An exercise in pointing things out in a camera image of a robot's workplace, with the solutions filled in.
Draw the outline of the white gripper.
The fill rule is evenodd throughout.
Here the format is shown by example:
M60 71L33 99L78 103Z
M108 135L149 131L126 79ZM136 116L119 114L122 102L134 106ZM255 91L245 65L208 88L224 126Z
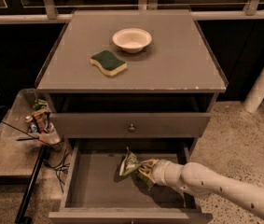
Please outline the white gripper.
M152 169L150 171L138 170L139 177L148 182L155 182L160 186L177 189L181 186L181 173L183 166L167 160L149 159L142 161L141 167L144 169Z

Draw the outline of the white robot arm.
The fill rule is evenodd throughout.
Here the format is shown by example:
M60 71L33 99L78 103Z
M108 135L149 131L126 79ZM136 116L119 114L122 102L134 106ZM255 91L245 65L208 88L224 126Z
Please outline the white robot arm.
M153 184L206 198L214 193L264 220L264 188L219 175L197 162L143 161L139 172Z

